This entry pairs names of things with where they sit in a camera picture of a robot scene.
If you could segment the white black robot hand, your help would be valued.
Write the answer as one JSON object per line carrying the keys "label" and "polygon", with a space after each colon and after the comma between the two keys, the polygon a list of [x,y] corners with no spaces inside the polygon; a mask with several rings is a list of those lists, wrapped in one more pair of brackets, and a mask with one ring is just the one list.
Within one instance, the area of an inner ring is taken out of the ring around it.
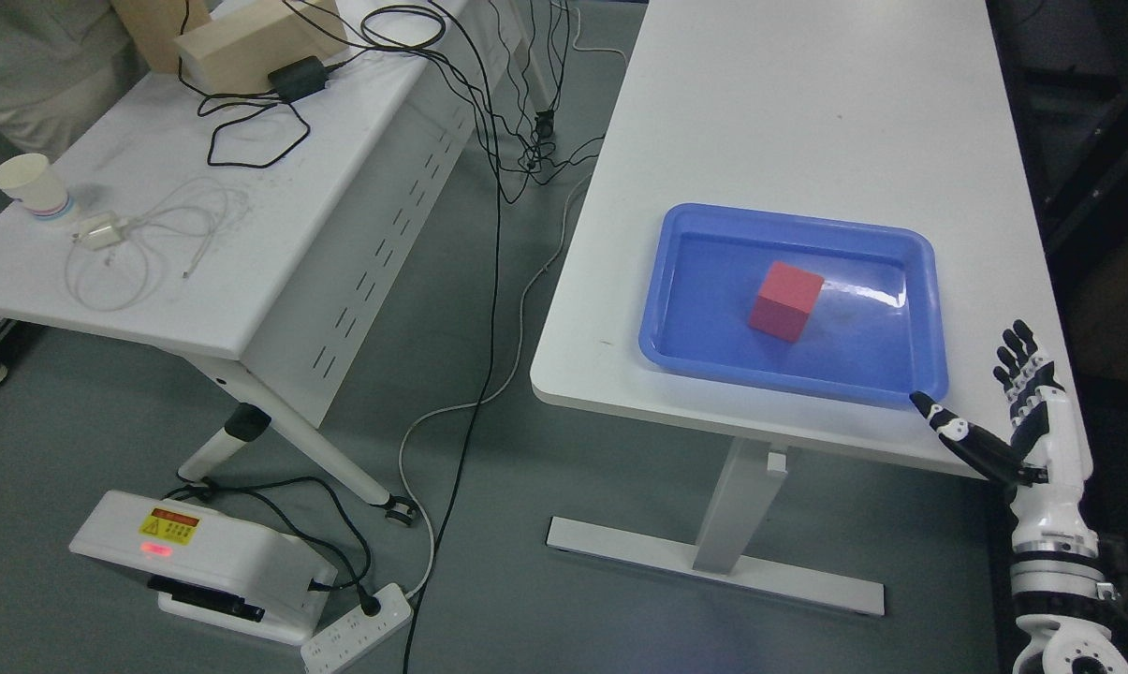
{"label": "white black robot hand", "polygon": [[1016,520],[1010,535],[1014,553],[1098,558],[1099,536],[1079,512],[1093,473],[1091,453],[1079,438],[1077,406],[1057,380],[1057,361],[1020,319],[1002,332],[996,358],[994,376],[1008,405],[1008,440],[926,392],[914,391],[910,402],[944,447],[1008,493]]}

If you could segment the white robot forearm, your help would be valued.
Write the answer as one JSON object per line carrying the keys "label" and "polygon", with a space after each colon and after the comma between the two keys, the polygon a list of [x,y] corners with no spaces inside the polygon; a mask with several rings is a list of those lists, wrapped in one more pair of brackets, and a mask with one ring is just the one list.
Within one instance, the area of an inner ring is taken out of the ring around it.
{"label": "white robot forearm", "polygon": [[1114,584],[1098,556],[1074,546],[1020,546],[1010,593],[1026,645],[1013,673],[1128,673],[1114,645]]}

